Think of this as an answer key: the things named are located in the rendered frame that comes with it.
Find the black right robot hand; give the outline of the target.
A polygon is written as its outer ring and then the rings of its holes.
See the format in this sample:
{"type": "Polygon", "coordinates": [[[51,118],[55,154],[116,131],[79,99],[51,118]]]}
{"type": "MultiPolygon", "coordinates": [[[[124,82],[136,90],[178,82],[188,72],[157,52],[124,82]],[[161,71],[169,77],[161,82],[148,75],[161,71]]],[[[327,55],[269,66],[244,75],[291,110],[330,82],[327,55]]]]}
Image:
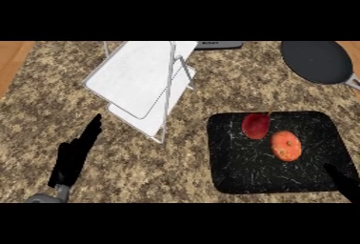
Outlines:
{"type": "Polygon", "coordinates": [[[347,200],[360,204],[360,182],[352,178],[349,178],[337,169],[337,167],[331,164],[324,165],[328,174],[333,177],[335,182],[338,191],[346,196],[347,200]]]}

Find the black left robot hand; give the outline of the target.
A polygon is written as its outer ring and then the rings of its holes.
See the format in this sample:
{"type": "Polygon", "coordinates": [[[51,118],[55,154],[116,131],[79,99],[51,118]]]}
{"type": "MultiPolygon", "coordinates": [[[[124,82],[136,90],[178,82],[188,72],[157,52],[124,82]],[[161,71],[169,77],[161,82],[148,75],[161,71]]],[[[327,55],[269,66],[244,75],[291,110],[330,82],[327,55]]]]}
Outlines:
{"type": "Polygon", "coordinates": [[[71,187],[76,184],[83,169],[88,154],[102,132],[102,115],[98,114],[91,121],[80,138],[64,142],[58,148],[57,164],[52,170],[48,186],[71,187]]]}

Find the black speckled tray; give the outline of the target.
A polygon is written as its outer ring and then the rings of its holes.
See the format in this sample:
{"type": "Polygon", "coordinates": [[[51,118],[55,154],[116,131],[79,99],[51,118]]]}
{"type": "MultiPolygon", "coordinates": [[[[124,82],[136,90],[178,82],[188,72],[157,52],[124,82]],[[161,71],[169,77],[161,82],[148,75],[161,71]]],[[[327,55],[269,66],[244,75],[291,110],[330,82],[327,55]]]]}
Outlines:
{"type": "Polygon", "coordinates": [[[268,134],[251,136],[245,112],[209,119],[212,176],[222,193],[302,193],[337,189],[325,170],[360,181],[337,125],[324,112],[272,112],[268,134]]]}

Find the orange squash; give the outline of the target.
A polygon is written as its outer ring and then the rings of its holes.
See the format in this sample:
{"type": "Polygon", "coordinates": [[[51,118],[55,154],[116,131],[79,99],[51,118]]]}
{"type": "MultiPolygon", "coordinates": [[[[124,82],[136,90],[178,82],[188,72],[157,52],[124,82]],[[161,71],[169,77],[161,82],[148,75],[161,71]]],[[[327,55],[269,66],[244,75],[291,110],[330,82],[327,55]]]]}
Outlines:
{"type": "Polygon", "coordinates": [[[302,141],[290,131],[279,131],[272,135],[271,145],[278,158],[291,162],[302,156],[302,141]]]}

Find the white tiered shelf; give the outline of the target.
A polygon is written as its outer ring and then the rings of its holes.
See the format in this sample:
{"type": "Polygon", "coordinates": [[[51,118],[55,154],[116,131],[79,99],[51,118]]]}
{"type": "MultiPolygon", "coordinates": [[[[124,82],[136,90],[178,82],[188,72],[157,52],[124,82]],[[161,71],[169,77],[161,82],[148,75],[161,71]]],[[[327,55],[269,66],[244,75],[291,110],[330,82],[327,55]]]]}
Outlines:
{"type": "Polygon", "coordinates": [[[166,121],[195,69],[186,60],[197,41],[126,41],[92,71],[83,86],[108,102],[108,111],[148,138],[166,142],[166,121]]]}

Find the red apple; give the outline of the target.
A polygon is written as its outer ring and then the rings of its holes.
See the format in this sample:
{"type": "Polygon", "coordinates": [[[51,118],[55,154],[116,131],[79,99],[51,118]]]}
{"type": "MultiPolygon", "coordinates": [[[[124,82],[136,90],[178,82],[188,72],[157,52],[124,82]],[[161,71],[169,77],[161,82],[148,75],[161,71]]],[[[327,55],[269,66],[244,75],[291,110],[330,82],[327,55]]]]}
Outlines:
{"type": "Polygon", "coordinates": [[[243,133],[254,140],[265,138],[271,127],[269,113],[250,113],[243,121],[243,133]]]}

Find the dark grey frying pan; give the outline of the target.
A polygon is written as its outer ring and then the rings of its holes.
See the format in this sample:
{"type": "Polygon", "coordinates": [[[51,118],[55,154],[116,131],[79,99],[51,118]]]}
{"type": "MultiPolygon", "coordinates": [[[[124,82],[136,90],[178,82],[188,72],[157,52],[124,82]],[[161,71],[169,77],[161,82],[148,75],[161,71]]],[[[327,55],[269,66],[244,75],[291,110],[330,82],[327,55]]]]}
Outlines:
{"type": "Polygon", "coordinates": [[[306,80],[346,84],[360,91],[350,55],[335,41],[284,41],[281,50],[288,67],[306,80]]]}

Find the dark grey flat appliance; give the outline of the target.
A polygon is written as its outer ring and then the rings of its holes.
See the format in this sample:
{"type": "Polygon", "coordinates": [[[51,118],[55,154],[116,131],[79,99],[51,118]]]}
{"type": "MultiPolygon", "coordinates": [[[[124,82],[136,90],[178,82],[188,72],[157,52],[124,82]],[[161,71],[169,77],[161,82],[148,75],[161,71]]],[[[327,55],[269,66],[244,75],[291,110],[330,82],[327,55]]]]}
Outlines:
{"type": "Polygon", "coordinates": [[[232,50],[243,46],[243,41],[200,41],[195,49],[198,51],[232,50]]]}

